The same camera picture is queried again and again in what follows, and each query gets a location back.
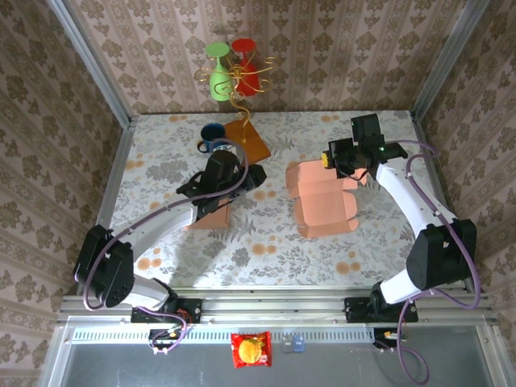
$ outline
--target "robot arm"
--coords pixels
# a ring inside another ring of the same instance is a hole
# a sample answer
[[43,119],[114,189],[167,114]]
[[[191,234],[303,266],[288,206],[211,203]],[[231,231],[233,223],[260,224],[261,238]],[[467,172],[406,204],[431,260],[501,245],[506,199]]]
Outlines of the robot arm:
[[[237,157],[228,151],[217,151],[210,156],[204,171],[196,173],[177,189],[176,195],[164,203],[160,210],[149,211],[137,219],[107,230],[97,225],[89,230],[73,270],[75,280],[84,285],[94,261],[114,235],[131,230],[116,240],[102,258],[94,272],[90,289],[105,306],[120,303],[142,306],[149,310],[160,310],[169,306],[173,312],[177,295],[166,284],[157,279],[134,275],[134,262],[149,248],[166,235],[188,226],[207,214],[219,209],[219,201],[229,202],[259,187],[266,179],[264,169],[251,165],[243,183],[236,186],[243,177],[244,168]],[[217,192],[231,189],[224,195]],[[173,203],[183,202],[177,206]]]
[[352,139],[329,143],[329,150],[322,155],[323,163],[328,169],[336,169],[339,178],[350,177],[356,169],[366,168],[399,205],[415,236],[406,268],[373,287],[371,304],[375,312],[423,290],[469,277],[468,265],[441,219],[456,231],[472,258],[476,243],[473,223],[458,220],[423,188],[417,177],[412,177],[443,217],[437,216],[410,184],[406,171],[408,155],[400,144],[385,142],[376,114],[352,119],[352,131]]

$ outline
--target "orange paper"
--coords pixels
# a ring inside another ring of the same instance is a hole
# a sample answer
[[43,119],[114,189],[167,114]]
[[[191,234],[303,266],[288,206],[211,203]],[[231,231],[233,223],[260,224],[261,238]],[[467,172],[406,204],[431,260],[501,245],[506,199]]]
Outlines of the orange paper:
[[[227,199],[221,200],[219,205],[225,203],[227,203]],[[224,206],[185,228],[189,230],[227,230],[229,228],[229,206]]]
[[[356,170],[360,177],[364,169]],[[356,215],[356,198],[345,189],[357,189],[358,182],[337,179],[334,169],[325,169],[320,160],[305,161],[287,169],[285,182],[294,204],[294,217],[298,231],[305,238],[336,235],[354,231],[359,221]]]

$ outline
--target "gray floor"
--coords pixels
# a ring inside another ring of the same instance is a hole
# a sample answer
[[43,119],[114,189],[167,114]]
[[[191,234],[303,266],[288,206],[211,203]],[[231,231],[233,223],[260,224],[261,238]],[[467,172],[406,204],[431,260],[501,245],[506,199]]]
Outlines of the gray floor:
[[[472,328],[413,329],[410,347],[431,369],[429,386],[491,386],[480,343]],[[154,356],[145,345],[75,345],[64,375],[67,387],[265,387],[412,385],[396,355],[370,345],[310,344],[303,353],[273,346],[273,366],[234,369],[229,345],[185,344]],[[407,364],[422,377],[411,356]]]

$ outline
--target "snack bag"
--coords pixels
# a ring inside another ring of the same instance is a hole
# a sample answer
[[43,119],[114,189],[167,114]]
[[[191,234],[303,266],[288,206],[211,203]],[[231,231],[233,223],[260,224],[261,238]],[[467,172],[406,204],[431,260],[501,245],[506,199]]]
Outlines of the snack bag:
[[231,334],[231,350],[235,368],[250,365],[271,366],[273,353],[271,351],[271,332],[256,335]]

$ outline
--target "metal frame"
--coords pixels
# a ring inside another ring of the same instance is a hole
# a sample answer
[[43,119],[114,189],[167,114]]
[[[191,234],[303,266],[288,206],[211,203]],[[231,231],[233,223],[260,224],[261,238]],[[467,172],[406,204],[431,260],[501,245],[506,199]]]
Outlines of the metal frame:
[[[102,200],[97,223],[106,227],[114,211],[123,175],[123,166],[128,157],[135,133],[136,119],[129,116],[123,99],[107,76],[102,62],[89,43],[87,34],[81,28],[73,9],[67,0],[49,0],[56,16],[64,26],[73,46],[78,51],[87,69],[92,74],[110,108],[120,122],[124,133],[114,160],[106,195]],[[489,0],[468,0],[456,25],[445,43],[430,76],[418,96],[411,114],[414,129],[420,141],[426,141],[420,119],[428,111],[432,101],[450,73],[473,28],[482,16]],[[443,189],[432,160],[426,160],[427,171],[437,198],[445,204]],[[447,289],[454,297],[470,302],[473,296],[464,287]],[[245,329],[267,327],[268,329],[324,329],[325,331],[349,328],[371,328],[392,326],[392,324],[347,324],[343,312],[345,297],[368,297],[370,289],[345,286],[292,287],[257,286],[253,290],[233,286],[224,289],[176,289],[180,297],[203,298],[203,316],[200,327],[208,330]],[[416,302],[420,322],[416,327],[475,326],[482,343],[491,377],[495,385],[515,385],[514,372],[505,345],[501,339],[496,315],[484,296],[476,310],[462,310],[445,299],[434,297]],[[119,306],[100,310],[94,314],[85,310],[79,297],[66,297],[61,307],[52,342],[38,385],[58,386],[62,381],[71,346],[77,342],[74,333],[88,328],[96,332],[135,332],[148,330],[147,325],[130,324],[131,308]]]
[[113,217],[114,205],[116,204],[116,198],[119,195],[124,166],[127,163],[127,158],[129,157],[129,151],[131,150],[132,139],[135,135],[137,123],[138,117],[131,119],[129,127],[122,133],[119,147],[117,149],[116,156],[114,157],[110,177],[107,180],[106,191],[104,192],[104,198],[102,199],[102,204],[100,205],[96,222],[96,224],[100,224],[105,228],[110,226],[111,218]]
[[[473,295],[458,287],[443,288],[462,302],[472,302]],[[227,333],[252,329],[279,332],[310,331],[317,335],[339,332],[368,332],[374,327],[393,327],[392,323],[347,323],[343,300],[347,297],[367,297],[369,289],[349,286],[261,286],[259,289],[178,288],[182,298],[202,298],[202,332]],[[484,354],[494,381],[509,381],[509,368],[497,367],[496,362],[510,366],[503,342],[497,336],[496,314],[491,310],[487,296],[483,296],[476,310],[464,310],[445,298],[435,296],[416,301],[419,322],[411,327],[478,327]],[[59,386],[65,374],[71,346],[77,343],[141,343],[150,326],[131,324],[131,307],[121,304],[115,308],[91,313],[82,305],[81,297],[65,297],[61,306],[50,351],[45,363],[40,386]],[[152,328],[169,328],[167,324],[152,324]],[[202,338],[203,343],[219,343],[217,335]]]
[[466,2],[412,108],[419,119],[423,119],[427,113],[488,5],[489,0],[468,0]]
[[[416,132],[418,141],[427,144],[427,137],[425,136],[425,132],[422,129],[421,121],[418,116],[415,113],[410,112],[410,118],[412,119],[412,124],[414,125],[414,131]],[[441,202],[441,204],[446,206],[446,197],[444,196],[443,187],[441,186],[441,180],[439,179],[439,174],[437,173],[434,160],[426,158],[425,165],[427,167],[428,177],[430,178],[430,183],[432,184],[435,197]]]
[[66,0],[48,0],[50,7],[72,41],[73,46],[84,61],[86,68],[91,73],[98,88],[102,91],[104,98],[119,121],[123,130],[129,127],[130,113],[125,107],[123,100],[116,92],[116,88],[107,76],[102,62],[91,47],[86,33],[78,22],[76,15]]

